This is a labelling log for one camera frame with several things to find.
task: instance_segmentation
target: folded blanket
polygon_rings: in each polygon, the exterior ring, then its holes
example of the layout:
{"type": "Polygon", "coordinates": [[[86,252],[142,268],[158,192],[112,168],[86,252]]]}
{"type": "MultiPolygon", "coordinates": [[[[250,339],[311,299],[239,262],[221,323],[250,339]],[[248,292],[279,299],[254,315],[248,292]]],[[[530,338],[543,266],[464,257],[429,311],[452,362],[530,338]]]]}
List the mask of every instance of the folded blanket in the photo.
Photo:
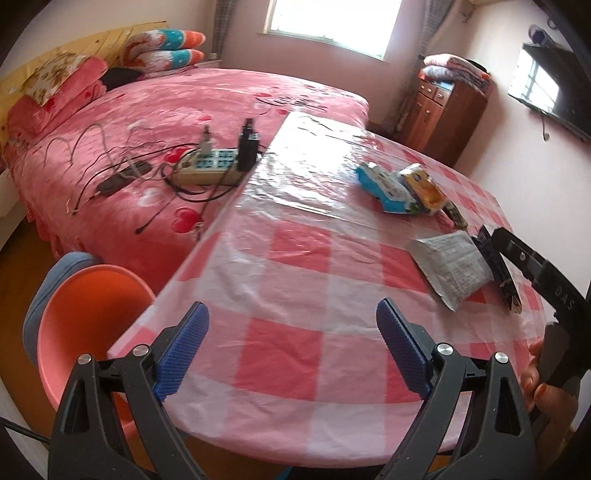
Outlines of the folded blanket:
{"type": "Polygon", "coordinates": [[[425,65],[435,65],[438,67],[446,67],[448,69],[461,70],[474,76],[477,80],[490,81],[491,76],[487,72],[483,72],[481,69],[476,67],[462,57],[451,55],[450,53],[440,53],[438,55],[429,55],[425,57],[425,65]]]}
{"type": "Polygon", "coordinates": [[[29,123],[13,122],[8,124],[8,135],[13,141],[16,141],[21,148],[26,148],[29,145],[34,145],[53,132],[63,122],[68,120],[78,110],[82,110],[86,105],[93,102],[97,98],[102,97],[106,93],[105,85],[100,81],[94,82],[84,91],[80,92],[78,96],[72,99],[65,105],[57,114],[40,130],[42,122],[38,119],[46,119],[44,115],[39,115],[39,111],[44,112],[31,98],[28,96],[22,97],[20,102],[20,111],[18,117],[21,119],[30,119],[29,123]]]}
{"type": "Polygon", "coordinates": [[[119,56],[121,65],[144,73],[163,72],[194,65],[205,55],[195,47],[205,35],[190,30],[150,30],[130,37],[119,56]]]}
{"type": "Polygon", "coordinates": [[[8,111],[8,126],[20,126],[34,137],[38,136],[71,101],[87,92],[105,74],[107,68],[103,59],[89,57],[62,83],[45,105],[39,106],[28,95],[18,99],[8,111]]]}
{"type": "Polygon", "coordinates": [[[421,70],[419,78],[423,80],[439,80],[443,82],[455,82],[459,80],[470,85],[474,90],[484,97],[488,97],[488,92],[491,88],[491,83],[484,80],[474,78],[471,74],[463,70],[448,69],[446,67],[437,67],[429,65],[421,70]]]}

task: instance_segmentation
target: metal screw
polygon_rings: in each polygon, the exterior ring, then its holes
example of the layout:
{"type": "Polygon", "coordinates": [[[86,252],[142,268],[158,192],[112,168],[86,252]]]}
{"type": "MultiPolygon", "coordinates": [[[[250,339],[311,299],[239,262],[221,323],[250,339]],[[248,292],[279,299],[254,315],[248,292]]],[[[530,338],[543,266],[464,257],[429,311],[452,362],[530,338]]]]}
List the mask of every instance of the metal screw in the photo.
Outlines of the metal screw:
{"type": "Polygon", "coordinates": [[[86,364],[90,363],[91,360],[92,360],[92,356],[89,353],[83,353],[82,355],[80,355],[78,357],[78,363],[80,365],[86,365],[86,364]]]}
{"type": "Polygon", "coordinates": [[[144,356],[149,351],[150,351],[150,347],[148,345],[138,345],[134,348],[134,355],[135,356],[144,356]]]}
{"type": "Polygon", "coordinates": [[[437,351],[442,355],[451,355],[453,353],[453,347],[446,343],[440,343],[437,345],[437,351]]]}
{"type": "Polygon", "coordinates": [[[505,364],[509,361],[509,356],[506,353],[497,352],[495,353],[495,360],[500,364],[505,364]]]}

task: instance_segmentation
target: hand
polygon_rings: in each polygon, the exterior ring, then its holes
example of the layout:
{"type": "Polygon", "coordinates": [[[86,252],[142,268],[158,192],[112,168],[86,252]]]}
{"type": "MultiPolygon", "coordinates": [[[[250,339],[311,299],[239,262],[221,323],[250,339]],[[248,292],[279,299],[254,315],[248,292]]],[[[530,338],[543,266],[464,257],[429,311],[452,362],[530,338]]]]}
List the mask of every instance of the hand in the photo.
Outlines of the hand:
{"type": "Polygon", "coordinates": [[[538,360],[542,353],[543,339],[530,345],[534,359],[521,373],[520,386],[528,411],[537,406],[549,419],[547,427],[536,440],[538,471],[544,472],[560,456],[561,445],[579,408],[576,397],[561,388],[540,384],[538,360]]]}

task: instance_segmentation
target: wooden cabinet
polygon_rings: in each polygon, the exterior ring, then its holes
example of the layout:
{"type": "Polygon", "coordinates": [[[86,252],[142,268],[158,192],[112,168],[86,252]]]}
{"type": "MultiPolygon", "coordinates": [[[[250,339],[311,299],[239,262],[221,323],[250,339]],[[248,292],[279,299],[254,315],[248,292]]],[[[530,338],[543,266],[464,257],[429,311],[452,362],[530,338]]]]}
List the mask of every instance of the wooden cabinet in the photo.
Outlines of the wooden cabinet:
{"type": "Polygon", "coordinates": [[[421,80],[398,141],[453,167],[470,140],[486,98],[463,82],[421,80]]]}

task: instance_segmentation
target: orange chair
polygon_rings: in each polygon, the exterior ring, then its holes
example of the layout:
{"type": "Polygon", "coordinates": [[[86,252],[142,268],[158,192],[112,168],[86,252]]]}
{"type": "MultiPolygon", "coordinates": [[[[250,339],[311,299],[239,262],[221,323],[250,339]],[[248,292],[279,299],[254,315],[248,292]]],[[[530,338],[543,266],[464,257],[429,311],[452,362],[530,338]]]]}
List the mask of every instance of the orange chair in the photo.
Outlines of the orange chair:
{"type": "MultiPolygon", "coordinates": [[[[107,358],[107,350],[154,301],[137,275],[115,265],[95,265],[68,278],[51,297],[37,338],[41,381],[55,409],[82,353],[107,358]]],[[[135,423],[125,400],[115,397],[125,436],[135,423]]]]}

